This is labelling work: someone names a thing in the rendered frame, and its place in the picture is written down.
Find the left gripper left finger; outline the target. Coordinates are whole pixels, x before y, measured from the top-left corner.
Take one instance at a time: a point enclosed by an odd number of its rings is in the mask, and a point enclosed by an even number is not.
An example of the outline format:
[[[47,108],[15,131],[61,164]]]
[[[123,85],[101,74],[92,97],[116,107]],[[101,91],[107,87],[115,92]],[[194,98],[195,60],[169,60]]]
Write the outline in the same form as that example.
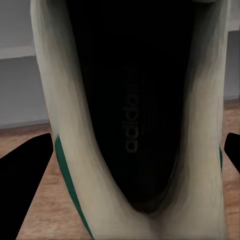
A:
[[[0,159],[0,240],[16,240],[53,150],[46,133]]]

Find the gym shoe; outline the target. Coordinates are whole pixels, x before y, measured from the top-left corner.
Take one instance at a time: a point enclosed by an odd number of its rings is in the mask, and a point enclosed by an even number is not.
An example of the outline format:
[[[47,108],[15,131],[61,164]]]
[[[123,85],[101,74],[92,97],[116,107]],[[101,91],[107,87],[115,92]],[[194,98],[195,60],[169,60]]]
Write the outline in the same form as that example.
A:
[[[57,161],[93,240],[227,240],[231,0],[30,0]]]

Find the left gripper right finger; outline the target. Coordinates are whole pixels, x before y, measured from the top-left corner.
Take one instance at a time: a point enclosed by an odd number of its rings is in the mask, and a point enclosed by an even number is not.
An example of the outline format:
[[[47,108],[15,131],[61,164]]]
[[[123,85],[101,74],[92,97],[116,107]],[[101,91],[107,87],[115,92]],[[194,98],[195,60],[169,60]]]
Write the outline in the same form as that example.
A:
[[[240,173],[240,135],[228,133],[224,151]]]

